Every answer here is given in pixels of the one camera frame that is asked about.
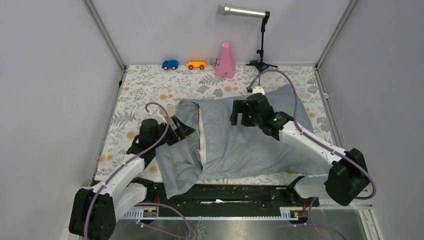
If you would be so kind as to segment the white pillow with yellow edge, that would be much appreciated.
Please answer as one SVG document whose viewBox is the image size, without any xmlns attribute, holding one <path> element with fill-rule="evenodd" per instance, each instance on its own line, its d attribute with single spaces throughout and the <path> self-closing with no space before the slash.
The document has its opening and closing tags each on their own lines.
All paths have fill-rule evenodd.
<svg viewBox="0 0 424 240">
<path fill-rule="evenodd" d="M 206 135 L 204 129 L 204 121 L 201 109 L 198 110 L 198 136 L 199 136 L 199 157 L 201 166 L 204 167 L 207 163 L 207 145 Z"/>
</svg>

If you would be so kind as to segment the blue pillowcase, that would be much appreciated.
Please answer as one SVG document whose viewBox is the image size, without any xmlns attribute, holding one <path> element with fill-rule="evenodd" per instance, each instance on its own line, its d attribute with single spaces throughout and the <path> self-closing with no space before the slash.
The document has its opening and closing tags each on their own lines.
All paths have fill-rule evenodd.
<svg viewBox="0 0 424 240">
<path fill-rule="evenodd" d="M 284 171 L 323 175 L 325 170 L 295 147 L 265 135 L 257 126 L 231 125 L 233 97 L 183 99 L 170 110 L 185 125 L 195 129 L 174 145 L 156 149 L 166 195 L 186 193 L 199 180 L 244 178 Z M 206 157 L 199 155 L 199 109 L 201 109 Z"/>
</svg>

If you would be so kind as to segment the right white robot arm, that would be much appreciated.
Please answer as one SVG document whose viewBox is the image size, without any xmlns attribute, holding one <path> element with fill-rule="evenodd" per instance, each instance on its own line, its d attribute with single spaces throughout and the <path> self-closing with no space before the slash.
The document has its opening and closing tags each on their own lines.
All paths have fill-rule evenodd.
<svg viewBox="0 0 424 240">
<path fill-rule="evenodd" d="M 361 199 L 359 194 L 374 182 L 368 173 L 364 155 L 356 148 L 346 150 L 317 138 L 289 114 L 274 111 L 262 87 L 255 87 L 245 100 L 234 100 L 231 125 L 257 126 L 277 141 L 289 144 L 320 164 L 327 172 L 324 181 L 328 196 L 342 206 Z"/>
</svg>

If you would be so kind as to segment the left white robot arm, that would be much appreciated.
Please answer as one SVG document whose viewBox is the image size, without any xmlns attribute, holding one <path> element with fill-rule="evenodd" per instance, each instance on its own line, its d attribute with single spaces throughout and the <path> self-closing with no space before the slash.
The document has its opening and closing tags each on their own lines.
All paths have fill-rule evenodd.
<svg viewBox="0 0 424 240">
<path fill-rule="evenodd" d="M 76 192 L 69 232 L 88 240 L 108 240 L 119 219 L 133 206 L 138 203 L 148 206 L 154 202 L 155 192 L 150 185 L 135 182 L 134 178 L 153 160 L 156 149 L 162 145 L 172 146 L 193 133 L 195 129 L 175 115 L 170 122 L 160 114 L 143 120 L 123 163 L 106 180 Z"/>
</svg>

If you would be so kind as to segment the black microphone stand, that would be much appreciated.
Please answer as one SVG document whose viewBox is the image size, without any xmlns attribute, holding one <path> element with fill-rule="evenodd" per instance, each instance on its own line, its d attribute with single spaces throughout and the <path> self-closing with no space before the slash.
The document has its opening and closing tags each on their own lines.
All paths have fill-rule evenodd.
<svg viewBox="0 0 424 240">
<path fill-rule="evenodd" d="M 273 67 L 273 68 L 278 67 L 277 65 L 264 62 L 264 35 L 266 31 L 266 24 L 268 23 L 269 18 L 270 18 L 270 12 L 265 11 L 265 15 L 264 15 L 264 18 L 262 19 L 261 28 L 260 28 L 260 32 L 261 32 L 260 49 L 256 50 L 256 53 L 259 54 L 259 60 L 251 60 L 248 64 L 246 64 L 246 66 L 255 67 L 259 73 L 267 70 L 270 67 Z"/>
</svg>

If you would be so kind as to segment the pink metronome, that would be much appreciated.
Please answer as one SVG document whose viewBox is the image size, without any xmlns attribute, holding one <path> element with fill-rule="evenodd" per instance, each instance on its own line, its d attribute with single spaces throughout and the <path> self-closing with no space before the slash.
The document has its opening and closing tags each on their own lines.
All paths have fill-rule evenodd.
<svg viewBox="0 0 424 240">
<path fill-rule="evenodd" d="M 236 73 L 236 60 L 230 42 L 224 42 L 219 58 L 216 61 L 214 75 L 232 79 Z"/>
</svg>

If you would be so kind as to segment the floral table cloth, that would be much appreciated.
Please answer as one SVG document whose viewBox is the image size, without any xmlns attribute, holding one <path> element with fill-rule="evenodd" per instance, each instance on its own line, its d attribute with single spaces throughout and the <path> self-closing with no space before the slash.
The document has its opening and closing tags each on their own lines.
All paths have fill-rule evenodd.
<svg viewBox="0 0 424 240">
<path fill-rule="evenodd" d="M 110 127 L 99 154 L 93 179 L 102 181 L 124 159 L 139 127 L 150 113 L 162 105 L 173 108 L 183 99 L 219 99 L 246 94 L 246 88 L 258 74 L 252 66 L 239 65 L 233 78 L 221 78 L 214 69 L 190 70 L 180 66 L 164 70 L 159 65 L 130 65 L 126 70 L 120 94 L 115 104 Z M 313 66 L 279 66 L 265 73 L 258 85 L 267 92 L 291 80 L 310 118 L 314 133 L 333 143 L 332 125 L 328 119 L 326 99 L 321 81 Z"/>
</svg>

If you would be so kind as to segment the blue toy car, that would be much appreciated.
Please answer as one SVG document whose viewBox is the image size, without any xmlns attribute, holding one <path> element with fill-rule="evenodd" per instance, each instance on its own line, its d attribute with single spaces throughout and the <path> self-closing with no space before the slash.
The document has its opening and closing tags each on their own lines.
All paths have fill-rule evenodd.
<svg viewBox="0 0 424 240">
<path fill-rule="evenodd" d="M 175 59 L 165 60 L 162 63 L 161 68 L 163 70 L 176 70 L 179 68 L 179 62 Z"/>
</svg>

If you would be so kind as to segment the orange toy car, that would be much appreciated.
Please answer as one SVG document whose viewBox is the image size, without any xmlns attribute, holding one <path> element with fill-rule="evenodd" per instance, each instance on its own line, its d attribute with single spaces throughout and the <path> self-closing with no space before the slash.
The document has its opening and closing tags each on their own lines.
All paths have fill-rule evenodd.
<svg viewBox="0 0 424 240">
<path fill-rule="evenodd" d="M 207 63 L 205 61 L 188 61 L 186 63 L 186 66 L 188 67 L 189 70 L 193 70 L 193 69 L 203 70 L 207 66 Z"/>
</svg>

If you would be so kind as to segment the silver microphone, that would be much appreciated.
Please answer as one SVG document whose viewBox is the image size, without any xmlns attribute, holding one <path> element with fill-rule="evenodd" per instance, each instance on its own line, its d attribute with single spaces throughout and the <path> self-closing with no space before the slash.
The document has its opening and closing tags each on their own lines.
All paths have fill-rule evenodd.
<svg viewBox="0 0 424 240">
<path fill-rule="evenodd" d="M 217 8 L 217 12 L 223 16 L 240 16 L 258 19 L 265 19 L 270 15 L 268 11 L 236 7 L 226 3 L 220 4 Z"/>
</svg>

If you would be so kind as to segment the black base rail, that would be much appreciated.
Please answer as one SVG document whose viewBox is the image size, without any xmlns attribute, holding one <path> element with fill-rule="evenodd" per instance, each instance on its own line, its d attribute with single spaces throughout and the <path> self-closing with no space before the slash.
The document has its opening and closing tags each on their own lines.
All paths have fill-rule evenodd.
<svg viewBox="0 0 424 240">
<path fill-rule="evenodd" d="M 260 209 L 284 208 L 304 214 L 309 206 L 318 207 L 319 200 L 301 197 L 293 184 L 285 185 L 219 185 L 195 184 L 187 192 L 167 197 L 163 183 L 147 187 L 144 202 L 160 203 L 158 210 L 171 206 L 182 213 L 203 215 L 203 211 L 224 210 L 257 216 Z"/>
</svg>

